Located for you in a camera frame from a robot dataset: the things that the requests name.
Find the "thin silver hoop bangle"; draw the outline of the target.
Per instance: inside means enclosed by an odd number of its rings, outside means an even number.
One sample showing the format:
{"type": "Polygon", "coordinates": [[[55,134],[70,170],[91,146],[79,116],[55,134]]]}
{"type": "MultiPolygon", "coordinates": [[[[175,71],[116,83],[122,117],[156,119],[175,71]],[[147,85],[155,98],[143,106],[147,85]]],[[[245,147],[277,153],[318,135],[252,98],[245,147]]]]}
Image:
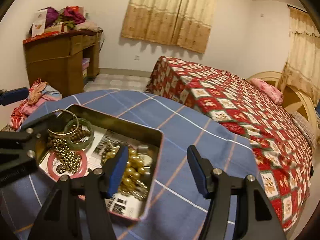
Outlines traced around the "thin silver hoop bangle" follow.
{"type": "Polygon", "coordinates": [[[56,109],[48,114],[48,134],[56,138],[68,138],[79,129],[79,118],[67,109],[56,109]]]}

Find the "pile of clothes on floor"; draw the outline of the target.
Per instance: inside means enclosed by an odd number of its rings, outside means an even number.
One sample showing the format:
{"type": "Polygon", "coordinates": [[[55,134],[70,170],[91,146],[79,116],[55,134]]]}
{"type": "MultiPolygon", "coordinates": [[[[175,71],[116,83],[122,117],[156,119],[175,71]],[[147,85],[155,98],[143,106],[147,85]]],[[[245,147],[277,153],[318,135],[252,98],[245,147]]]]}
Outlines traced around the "pile of clothes on floor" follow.
{"type": "Polygon", "coordinates": [[[48,101],[59,101],[62,99],[61,93],[53,88],[47,81],[37,79],[29,89],[29,95],[10,116],[9,126],[13,130],[18,130],[22,123],[34,113],[42,104],[48,101]]]}

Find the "pink bangle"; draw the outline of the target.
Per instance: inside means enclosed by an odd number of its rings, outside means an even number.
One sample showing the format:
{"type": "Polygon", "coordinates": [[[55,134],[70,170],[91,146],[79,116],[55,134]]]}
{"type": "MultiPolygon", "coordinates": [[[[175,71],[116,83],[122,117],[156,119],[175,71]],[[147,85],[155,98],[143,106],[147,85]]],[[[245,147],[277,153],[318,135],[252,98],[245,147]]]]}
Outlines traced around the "pink bangle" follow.
{"type": "Polygon", "coordinates": [[[54,171],[54,161],[57,161],[56,153],[52,152],[50,153],[48,160],[47,160],[47,174],[52,178],[54,181],[57,181],[62,175],[69,175],[71,179],[83,177],[87,170],[87,157],[84,151],[76,151],[74,152],[75,155],[80,157],[80,164],[79,168],[75,173],[72,172],[62,172],[58,173],[57,171],[54,171]]]}

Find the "pink Genji tin box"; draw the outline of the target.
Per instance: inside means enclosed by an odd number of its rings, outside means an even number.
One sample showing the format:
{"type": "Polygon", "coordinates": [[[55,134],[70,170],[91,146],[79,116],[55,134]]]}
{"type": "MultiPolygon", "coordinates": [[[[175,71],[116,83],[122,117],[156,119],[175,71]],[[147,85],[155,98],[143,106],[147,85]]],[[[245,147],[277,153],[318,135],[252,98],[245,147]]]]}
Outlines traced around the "pink Genji tin box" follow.
{"type": "Polygon", "coordinates": [[[115,156],[120,146],[126,145],[130,157],[124,176],[132,183],[130,186],[120,184],[117,192],[106,201],[106,207],[110,214],[132,222],[145,219],[151,205],[163,133],[80,105],[70,105],[67,111],[59,114],[66,130],[78,125],[91,134],[77,143],[71,139],[66,141],[79,155],[79,159],[73,162],[78,168],[67,171],[58,158],[58,152],[48,150],[40,161],[40,169],[53,181],[63,175],[83,177],[101,168],[105,161],[115,156]]]}

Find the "printed paper leaflet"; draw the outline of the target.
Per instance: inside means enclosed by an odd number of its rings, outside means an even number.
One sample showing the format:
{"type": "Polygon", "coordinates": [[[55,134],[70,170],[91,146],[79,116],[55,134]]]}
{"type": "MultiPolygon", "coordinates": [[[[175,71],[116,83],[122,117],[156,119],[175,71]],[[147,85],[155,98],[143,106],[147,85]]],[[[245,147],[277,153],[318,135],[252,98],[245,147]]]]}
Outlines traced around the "printed paper leaflet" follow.
{"type": "MultiPolygon", "coordinates": [[[[126,137],[124,135],[114,133],[111,130],[106,130],[98,126],[94,126],[94,139],[92,144],[84,151],[87,157],[87,170],[85,176],[96,168],[101,168],[105,161],[114,157],[119,149],[119,144],[125,142],[128,144],[131,155],[137,155],[137,146],[140,141],[126,137]]],[[[54,171],[62,173],[65,171],[75,173],[80,164],[80,157],[75,155],[73,166],[68,168],[63,163],[57,152],[49,150],[43,161],[40,162],[40,169],[47,174],[47,160],[50,153],[55,152],[57,161],[54,161],[54,171]]],[[[106,207],[112,214],[119,214],[125,218],[135,220],[144,212],[144,205],[147,199],[149,190],[146,186],[139,186],[134,181],[129,188],[126,188],[123,183],[119,185],[117,193],[106,201],[106,207]]]]}

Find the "brown wooden desk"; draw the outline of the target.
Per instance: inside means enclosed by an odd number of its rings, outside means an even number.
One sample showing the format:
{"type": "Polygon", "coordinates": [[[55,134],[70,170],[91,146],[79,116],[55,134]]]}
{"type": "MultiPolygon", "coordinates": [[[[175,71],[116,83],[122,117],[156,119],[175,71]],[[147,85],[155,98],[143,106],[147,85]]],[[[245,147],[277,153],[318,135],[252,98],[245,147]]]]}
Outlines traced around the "brown wooden desk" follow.
{"type": "Polygon", "coordinates": [[[84,91],[84,78],[93,81],[99,74],[101,32],[74,30],[43,34],[23,40],[29,85],[48,82],[63,97],[84,91]],[[89,59],[83,76],[82,60],[89,59]]]}

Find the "white product box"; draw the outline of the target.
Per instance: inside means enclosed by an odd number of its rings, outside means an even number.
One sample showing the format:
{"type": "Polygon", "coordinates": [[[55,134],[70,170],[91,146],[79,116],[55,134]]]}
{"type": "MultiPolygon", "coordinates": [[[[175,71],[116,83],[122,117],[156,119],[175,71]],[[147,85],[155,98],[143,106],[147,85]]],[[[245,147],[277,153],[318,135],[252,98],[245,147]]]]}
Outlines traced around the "white product box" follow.
{"type": "Polygon", "coordinates": [[[48,9],[42,9],[35,12],[34,21],[31,29],[31,36],[39,36],[44,33],[46,26],[46,18],[47,18],[48,9]]]}

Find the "blue plaid tablecloth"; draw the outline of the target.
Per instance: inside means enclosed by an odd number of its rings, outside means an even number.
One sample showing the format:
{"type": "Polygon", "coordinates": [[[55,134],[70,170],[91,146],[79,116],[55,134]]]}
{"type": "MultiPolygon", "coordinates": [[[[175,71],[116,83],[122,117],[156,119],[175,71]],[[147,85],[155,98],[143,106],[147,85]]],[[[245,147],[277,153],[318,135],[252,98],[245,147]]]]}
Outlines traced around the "blue plaid tablecloth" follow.
{"type": "Polygon", "coordinates": [[[28,121],[78,104],[109,115],[160,129],[164,140],[146,219],[129,225],[119,217],[118,239],[197,239],[209,201],[198,192],[187,162],[187,148],[228,175],[260,178],[249,141],[211,118],[175,101],[131,90],[98,90],[42,104],[28,121]]]}

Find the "bed with red patterned cover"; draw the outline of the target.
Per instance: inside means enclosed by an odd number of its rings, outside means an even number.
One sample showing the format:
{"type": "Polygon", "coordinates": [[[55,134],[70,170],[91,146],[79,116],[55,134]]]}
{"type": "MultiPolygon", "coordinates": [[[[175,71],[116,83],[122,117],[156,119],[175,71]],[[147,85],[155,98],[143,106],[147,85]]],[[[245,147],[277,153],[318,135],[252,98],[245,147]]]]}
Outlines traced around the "bed with red patterned cover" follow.
{"type": "Polygon", "coordinates": [[[174,57],[157,60],[147,90],[246,137],[283,229],[295,224],[309,196],[313,148],[283,107],[233,73],[174,57]]]}

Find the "silver wristwatch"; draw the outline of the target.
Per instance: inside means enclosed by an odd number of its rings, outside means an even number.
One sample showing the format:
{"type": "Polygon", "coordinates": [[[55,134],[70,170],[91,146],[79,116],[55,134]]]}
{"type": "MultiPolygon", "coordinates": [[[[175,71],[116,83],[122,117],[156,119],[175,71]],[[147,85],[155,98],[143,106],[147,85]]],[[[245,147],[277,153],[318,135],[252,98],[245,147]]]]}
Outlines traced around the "silver wristwatch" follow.
{"type": "Polygon", "coordinates": [[[140,144],[137,146],[137,154],[142,159],[144,166],[151,166],[153,163],[152,151],[148,145],[140,144]]]}

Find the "striped pillow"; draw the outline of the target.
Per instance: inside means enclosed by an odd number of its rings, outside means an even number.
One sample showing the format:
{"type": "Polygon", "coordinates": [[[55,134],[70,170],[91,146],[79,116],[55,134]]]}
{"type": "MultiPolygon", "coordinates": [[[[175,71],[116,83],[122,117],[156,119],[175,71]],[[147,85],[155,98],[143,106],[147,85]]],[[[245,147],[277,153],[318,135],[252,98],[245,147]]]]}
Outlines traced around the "striped pillow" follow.
{"type": "Polygon", "coordinates": [[[316,140],[316,132],[311,126],[311,124],[308,122],[308,120],[302,116],[298,112],[293,112],[291,114],[292,121],[295,123],[295,125],[298,127],[298,129],[301,131],[301,133],[304,135],[305,139],[308,141],[310,147],[315,150],[317,145],[316,140]]]}

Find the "cream wooden headboard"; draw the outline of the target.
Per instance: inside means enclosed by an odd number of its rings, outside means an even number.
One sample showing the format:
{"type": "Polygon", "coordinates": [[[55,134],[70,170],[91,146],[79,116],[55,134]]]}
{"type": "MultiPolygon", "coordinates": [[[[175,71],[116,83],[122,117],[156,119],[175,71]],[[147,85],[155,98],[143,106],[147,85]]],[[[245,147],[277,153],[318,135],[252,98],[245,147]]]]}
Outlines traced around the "cream wooden headboard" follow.
{"type": "MultiPolygon", "coordinates": [[[[265,81],[269,85],[274,87],[278,87],[279,81],[281,78],[280,72],[275,71],[268,71],[268,72],[260,72],[254,74],[247,78],[246,80],[249,81],[252,78],[257,78],[265,81]]],[[[304,118],[306,118],[311,125],[316,139],[319,139],[319,128],[317,122],[317,114],[316,110],[313,105],[313,101],[309,96],[307,96],[304,92],[299,91],[297,88],[293,86],[286,86],[283,90],[284,94],[284,101],[283,101],[283,108],[286,109],[287,112],[299,112],[304,118]]]]}

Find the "pink pillow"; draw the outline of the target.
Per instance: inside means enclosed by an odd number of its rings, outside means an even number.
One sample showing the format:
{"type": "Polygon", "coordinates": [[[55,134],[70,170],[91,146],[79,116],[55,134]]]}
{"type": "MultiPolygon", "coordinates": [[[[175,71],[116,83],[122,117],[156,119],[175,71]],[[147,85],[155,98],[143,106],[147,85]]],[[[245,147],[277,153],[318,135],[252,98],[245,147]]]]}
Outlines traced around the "pink pillow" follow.
{"type": "Polygon", "coordinates": [[[276,87],[257,78],[252,78],[249,80],[249,82],[257,87],[257,89],[265,93],[276,105],[281,105],[283,103],[283,93],[276,87]]]}

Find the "beige side curtain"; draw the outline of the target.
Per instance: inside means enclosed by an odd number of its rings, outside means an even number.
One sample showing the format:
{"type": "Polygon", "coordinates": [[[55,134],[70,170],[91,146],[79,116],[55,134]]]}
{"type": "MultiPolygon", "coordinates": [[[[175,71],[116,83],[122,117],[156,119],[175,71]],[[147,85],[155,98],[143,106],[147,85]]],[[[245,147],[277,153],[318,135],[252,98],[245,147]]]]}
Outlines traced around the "beige side curtain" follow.
{"type": "Polygon", "coordinates": [[[319,103],[319,31],[311,17],[290,8],[290,49],[278,88],[295,87],[319,103]]]}

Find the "beige window curtain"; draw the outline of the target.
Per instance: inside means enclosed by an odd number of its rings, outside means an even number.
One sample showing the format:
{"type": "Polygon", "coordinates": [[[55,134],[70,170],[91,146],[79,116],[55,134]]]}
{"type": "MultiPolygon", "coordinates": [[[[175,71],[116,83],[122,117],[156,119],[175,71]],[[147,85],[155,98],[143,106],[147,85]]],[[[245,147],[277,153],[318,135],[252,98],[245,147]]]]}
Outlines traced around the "beige window curtain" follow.
{"type": "Polygon", "coordinates": [[[130,0],[121,36],[203,54],[217,0],[130,0]]]}

